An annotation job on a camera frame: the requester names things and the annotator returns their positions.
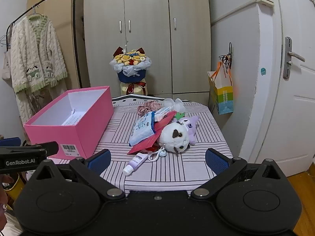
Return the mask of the cream knitted cardigan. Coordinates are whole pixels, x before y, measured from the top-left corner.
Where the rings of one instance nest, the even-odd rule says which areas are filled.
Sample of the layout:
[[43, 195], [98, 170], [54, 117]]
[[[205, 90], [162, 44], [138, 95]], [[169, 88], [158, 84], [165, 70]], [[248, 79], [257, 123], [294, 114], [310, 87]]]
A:
[[68, 72], [56, 30], [47, 16], [24, 17], [13, 27], [10, 71], [21, 122], [67, 91]]

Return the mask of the cream gift box red ribbon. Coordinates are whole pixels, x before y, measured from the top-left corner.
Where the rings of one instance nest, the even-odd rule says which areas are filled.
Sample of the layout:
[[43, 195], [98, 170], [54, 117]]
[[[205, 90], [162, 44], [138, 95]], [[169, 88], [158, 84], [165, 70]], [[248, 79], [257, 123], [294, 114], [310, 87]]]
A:
[[142, 79], [140, 82], [135, 83], [122, 83], [120, 82], [121, 95], [137, 94], [147, 95], [147, 84], [146, 80]]

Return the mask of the pink floral scrunchie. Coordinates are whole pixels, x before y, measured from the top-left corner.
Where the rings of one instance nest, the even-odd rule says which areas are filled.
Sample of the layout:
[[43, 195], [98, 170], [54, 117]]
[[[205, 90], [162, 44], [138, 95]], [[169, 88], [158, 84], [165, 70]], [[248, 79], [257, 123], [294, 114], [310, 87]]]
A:
[[138, 107], [137, 114], [138, 116], [142, 117], [148, 112], [152, 112], [152, 111], [156, 112], [161, 108], [162, 108], [162, 104], [159, 101], [150, 100], [143, 103], [142, 105]]

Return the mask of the colourful paper gift bag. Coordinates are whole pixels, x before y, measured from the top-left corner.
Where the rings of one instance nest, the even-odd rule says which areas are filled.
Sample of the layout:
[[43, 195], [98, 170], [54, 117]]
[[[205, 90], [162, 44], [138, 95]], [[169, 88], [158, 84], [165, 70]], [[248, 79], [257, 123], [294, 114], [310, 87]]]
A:
[[219, 115], [232, 113], [233, 103], [233, 82], [231, 70], [226, 69], [221, 61], [217, 63], [215, 71], [208, 72], [210, 95]]

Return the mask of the white charm keychain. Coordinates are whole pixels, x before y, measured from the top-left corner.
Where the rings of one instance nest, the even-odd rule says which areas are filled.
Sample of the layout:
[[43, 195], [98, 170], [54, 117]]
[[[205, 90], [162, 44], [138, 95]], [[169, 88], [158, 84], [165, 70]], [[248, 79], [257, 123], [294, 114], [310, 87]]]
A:
[[161, 157], [165, 157], [167, 155], [167, 151], [165, 147], [160, 147], [158, 151], [152, 152], [148, 155], [148, 160], [150, 162], [155, 162]]

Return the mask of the small white blue box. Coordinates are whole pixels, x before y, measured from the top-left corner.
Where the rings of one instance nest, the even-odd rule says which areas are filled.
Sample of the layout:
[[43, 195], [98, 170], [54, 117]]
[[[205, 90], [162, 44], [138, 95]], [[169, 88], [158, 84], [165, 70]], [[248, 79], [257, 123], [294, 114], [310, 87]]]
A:
[[162, 107], [156, 111], [154, 115], [155, 122], [160, 122], [170, 111], [171, 107]]

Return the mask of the purple cream tube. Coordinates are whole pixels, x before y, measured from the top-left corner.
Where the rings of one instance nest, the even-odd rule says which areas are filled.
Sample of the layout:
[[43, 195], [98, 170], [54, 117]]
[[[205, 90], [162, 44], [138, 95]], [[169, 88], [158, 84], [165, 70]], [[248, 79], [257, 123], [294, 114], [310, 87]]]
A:
[[136, 171], [140, 165], [147, 160], [149, 157], [149, 152], [147, 151], [142, 151], [138, 152], [125, 166], [123, 169], [123, 175], [129, 176], [131, 175], [134, 171]]

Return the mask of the red envelope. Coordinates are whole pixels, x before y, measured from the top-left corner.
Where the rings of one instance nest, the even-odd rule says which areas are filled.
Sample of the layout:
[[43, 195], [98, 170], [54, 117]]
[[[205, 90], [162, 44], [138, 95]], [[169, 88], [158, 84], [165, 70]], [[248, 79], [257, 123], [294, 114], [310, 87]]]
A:
[[133, 146], [131, 150], [128, 152], [128, 155], [151, 148], [159, 138], [164, 127], [166, 127], [166, 125], [170, 123], [170, 121], [172, 120], [176, 113], [177, 113], [176, 111], [170, 111], [160, 122], [156, 122], [154, 124], [155, 134]]

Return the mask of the white paper sheet in box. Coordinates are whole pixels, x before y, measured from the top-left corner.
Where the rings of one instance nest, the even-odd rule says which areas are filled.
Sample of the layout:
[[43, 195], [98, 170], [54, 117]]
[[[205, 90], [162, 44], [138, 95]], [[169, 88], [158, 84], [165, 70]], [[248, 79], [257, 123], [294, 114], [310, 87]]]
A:
[[74, 109], [71, 111], [71, 115], [62, 123], [62, 126], [76, 125], [84, 115], [85, 111], [77, 111]]

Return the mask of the blue wet wipes pack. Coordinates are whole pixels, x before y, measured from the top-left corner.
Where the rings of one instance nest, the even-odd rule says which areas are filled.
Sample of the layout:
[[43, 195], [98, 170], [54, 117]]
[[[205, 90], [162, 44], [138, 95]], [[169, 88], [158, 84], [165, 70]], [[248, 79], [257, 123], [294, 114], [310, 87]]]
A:
[[140, 117], [132, 130], [131, 136], [129, 138], [130, 146], [135, 146], [136, 144], [142, 142], [148, 137], [155, 134], [154, 129], [155, 123], [155, 112], [150, 111], [146, 113], [144, 116]]

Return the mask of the white panda plush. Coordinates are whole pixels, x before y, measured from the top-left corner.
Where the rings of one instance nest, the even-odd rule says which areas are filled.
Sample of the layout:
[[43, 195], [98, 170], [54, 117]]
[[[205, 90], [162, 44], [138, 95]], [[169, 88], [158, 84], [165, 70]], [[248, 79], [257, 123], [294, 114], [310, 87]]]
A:
[[158, 140], [160, 147], [166, 151], [179, 154], [184, 152], [190, 145], [190, 139], [186, 127], [180, 123], [171, 123], [162, 130]]

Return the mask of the pink cardboard box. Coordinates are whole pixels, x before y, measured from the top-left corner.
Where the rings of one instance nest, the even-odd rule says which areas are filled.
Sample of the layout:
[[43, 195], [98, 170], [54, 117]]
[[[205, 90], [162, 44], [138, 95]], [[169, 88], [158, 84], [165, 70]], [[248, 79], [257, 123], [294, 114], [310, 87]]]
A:
[[72, 89], [23, 126], [31, 144], [58, 143], [59, 150], [52, 158], [88, 158], [94, 154], [113, 113], [109, 86]]

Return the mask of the red strawberry plush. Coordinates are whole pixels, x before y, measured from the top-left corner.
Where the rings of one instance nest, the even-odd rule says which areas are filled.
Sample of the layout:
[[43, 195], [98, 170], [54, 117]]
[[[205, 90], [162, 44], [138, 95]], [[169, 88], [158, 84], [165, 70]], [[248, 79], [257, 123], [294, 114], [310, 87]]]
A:
[[174, 121], [178, 121], [180, 120], [181, 118], [185, 117], [185, 112], [183, 113], [180, 113], [180, 112], [177, 112], [173, 118]]

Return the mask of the purple plush toy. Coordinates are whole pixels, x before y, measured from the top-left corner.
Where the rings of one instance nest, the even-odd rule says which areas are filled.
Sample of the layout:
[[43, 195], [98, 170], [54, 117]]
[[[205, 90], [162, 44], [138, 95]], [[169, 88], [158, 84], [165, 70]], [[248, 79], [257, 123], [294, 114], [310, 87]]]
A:
[[190, 139], [190, 145], [195, 145], [196, 143], [196, 125], [199, 120], [199, 116], [192, 116], [192, 117], [183, 117], [180, 120], [177, 121], [177, 123], [180, 123], [181, 125], [186, 127], [186, 130], [188, 132], [188, 136]]

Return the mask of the flower bouquet blue wrap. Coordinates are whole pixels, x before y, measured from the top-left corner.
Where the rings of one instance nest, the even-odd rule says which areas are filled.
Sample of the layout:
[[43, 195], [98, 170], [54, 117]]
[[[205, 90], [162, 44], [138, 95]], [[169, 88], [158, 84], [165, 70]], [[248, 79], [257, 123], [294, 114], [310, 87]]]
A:
[[120, 82], [136, 83], [145, 78], [146, 71], [151, 67], [152, 61], [142, 47], [129, 52], [118, 47], [109, 65], [117, 73]]

